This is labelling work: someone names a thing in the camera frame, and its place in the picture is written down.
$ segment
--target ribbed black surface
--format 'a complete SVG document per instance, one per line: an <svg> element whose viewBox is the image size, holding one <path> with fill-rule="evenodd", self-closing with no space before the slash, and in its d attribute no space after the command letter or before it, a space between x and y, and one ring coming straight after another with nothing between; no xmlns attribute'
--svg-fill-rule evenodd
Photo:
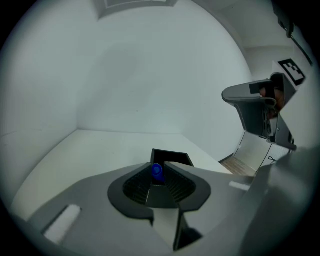
<svg viewBox="0 0 320 256"><path fill-rule="evenodd" d="M123 193L138 204L145 205L151 182L151 167L148 167L123 184Z"/></svg>
<svg viewBox="0 0 320 256"><path fill-rule="evenodd" d="M189 197L196 190L196 184L172 168L165 166L165 185L176 203Z"/></svg>

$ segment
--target white curved backdrop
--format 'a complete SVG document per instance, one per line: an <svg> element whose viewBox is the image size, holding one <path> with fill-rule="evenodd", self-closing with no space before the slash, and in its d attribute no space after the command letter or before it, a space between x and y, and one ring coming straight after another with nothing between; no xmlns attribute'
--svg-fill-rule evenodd
<svg viewBox="0 0 320 256"><path fill-rule="evenodd" d="M13 196L76 129L182 134L217 161L242 134L221 98L251 80L232 37L190 0L97 20L87 0L38 3L1 56L1 187Z"/></svg>

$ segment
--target white floor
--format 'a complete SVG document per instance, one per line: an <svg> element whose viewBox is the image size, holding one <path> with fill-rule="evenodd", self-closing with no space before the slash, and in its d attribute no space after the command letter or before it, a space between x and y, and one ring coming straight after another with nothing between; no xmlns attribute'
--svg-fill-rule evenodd
<svg viewBox="0 0 320 256"><path fill-rule="evenodd" d="M77 130L55 147L17 192L12 213L24 220L84 178L150 161L152 149L188 153L195 167L230 173L180 134Z"/></svg>

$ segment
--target blue cap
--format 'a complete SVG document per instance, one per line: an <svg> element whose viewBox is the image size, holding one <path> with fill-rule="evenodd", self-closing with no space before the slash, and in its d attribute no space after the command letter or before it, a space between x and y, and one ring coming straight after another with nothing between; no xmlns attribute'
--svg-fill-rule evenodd
<svg viewBox="0 0 320 256"><path fill-rule="evenodd" d="M154 163L152 165L152 177L154 177L157 181L165 181L165 177L162 172L162 166L160 164Z"/></svg>

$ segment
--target white strip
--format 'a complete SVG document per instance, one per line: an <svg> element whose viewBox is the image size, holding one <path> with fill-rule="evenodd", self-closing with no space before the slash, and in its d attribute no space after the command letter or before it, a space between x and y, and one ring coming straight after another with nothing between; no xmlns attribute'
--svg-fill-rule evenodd
<svg viewBox="0 0 320 256"><path fill-rule="evenodd" d="M249 185L234 182L234 181L230 181L229 186L239 190L243 190L243 191L248 191L250 189Z"/></svg>
<svg viewBox="0 0 320 256"><path fill-rule="evenodd" d="M45 231L44 236L51 242L59 245L71 226L78 218L81 208L77 205L69 205L55 222Z"/></svg>

